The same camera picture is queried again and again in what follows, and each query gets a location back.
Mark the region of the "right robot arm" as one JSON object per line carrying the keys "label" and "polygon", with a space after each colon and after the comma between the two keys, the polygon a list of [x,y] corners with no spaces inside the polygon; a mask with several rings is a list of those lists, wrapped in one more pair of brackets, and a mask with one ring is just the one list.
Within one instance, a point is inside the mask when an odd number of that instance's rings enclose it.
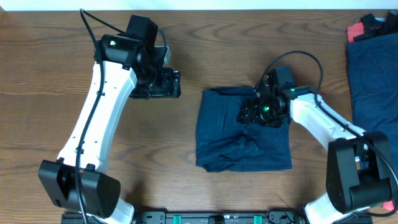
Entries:
{"label": "right robot arm", "polygon": [[330,108],[310,86],[298,86],[289,67],[277,67],[244,102],[238,122],[279,128],[301,124],[327,150],[326,192],[306,204],[295,223],[360,223],[365,211],[397,201],[397,177],[387,136],[369,133]]}

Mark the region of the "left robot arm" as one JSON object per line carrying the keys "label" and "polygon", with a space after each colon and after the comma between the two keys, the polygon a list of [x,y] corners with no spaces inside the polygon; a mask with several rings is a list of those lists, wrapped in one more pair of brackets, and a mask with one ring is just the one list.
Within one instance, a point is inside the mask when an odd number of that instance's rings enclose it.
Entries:
{"label": "left robot arm", "polygon": [[131,16],[126,30],[94,40],[93,78],[74,130],[56,161],[38,176],[50,200],[78,216],[74,223],[131,223],[134,207],[107,174],[109,152],[127,100],[178,98],[181,75],[168,67],[169,46],[148,17]]}

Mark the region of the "black cloth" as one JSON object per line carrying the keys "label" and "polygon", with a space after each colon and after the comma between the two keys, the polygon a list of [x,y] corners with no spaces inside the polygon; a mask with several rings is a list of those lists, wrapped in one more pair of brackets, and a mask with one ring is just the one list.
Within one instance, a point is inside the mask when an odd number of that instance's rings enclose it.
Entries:
{"label": "black cloth", "polygon": [[353,38],[355,42],[397,33],[397,11],[389,11],[387,17],[380,21],[373,14],[361,18],[364,33]]}

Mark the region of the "red cloth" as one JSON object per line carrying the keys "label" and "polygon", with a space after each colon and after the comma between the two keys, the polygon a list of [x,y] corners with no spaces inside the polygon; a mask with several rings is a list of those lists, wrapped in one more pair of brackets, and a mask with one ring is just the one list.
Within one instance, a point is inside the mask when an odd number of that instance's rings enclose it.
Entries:
{"label": "red cloth", "polygon": [[355,37],[364,34],[364,26],[362,22],[355,23],[352,26],[347,27],[346,30],[349,43],[353,43]]}

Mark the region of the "navy blue shorts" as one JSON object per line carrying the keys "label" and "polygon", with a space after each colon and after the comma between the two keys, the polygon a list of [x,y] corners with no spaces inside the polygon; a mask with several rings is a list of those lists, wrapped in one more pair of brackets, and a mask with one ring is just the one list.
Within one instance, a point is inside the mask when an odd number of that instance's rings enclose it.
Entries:
{"label": "navy blue shorts", "polygon": [[196,126],[196,166],[207,172],[259,172],[292,168],[289,125],[242,124],[238,114],[251,87],[216,87],[202,92]]}

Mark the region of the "navy blue folded garment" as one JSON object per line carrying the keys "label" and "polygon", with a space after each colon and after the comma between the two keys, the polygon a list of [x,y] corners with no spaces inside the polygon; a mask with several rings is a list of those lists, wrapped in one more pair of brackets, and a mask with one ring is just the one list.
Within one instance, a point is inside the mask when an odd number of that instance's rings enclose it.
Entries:
{"label": "navy blue folded garment", "polygon": [[353,123],[384,133],[397,169],[397,34],[347,45]]}

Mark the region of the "black aluminium mounting rail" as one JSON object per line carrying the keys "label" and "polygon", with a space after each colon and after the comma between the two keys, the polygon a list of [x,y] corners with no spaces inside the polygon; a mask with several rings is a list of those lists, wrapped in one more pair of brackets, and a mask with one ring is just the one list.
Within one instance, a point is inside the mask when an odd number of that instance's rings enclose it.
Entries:
{"label": "black aluminium mounting rail", "polygon": [[[84,223],[82,215],[65,213],[62,224]],[[135,214],[132,224],[295,224],[309,223],[303,213],[293,211],[271,211],[266,213],[165,213],[142,212]],[[336,223],[372,224],[370,216],[345,218]]]}

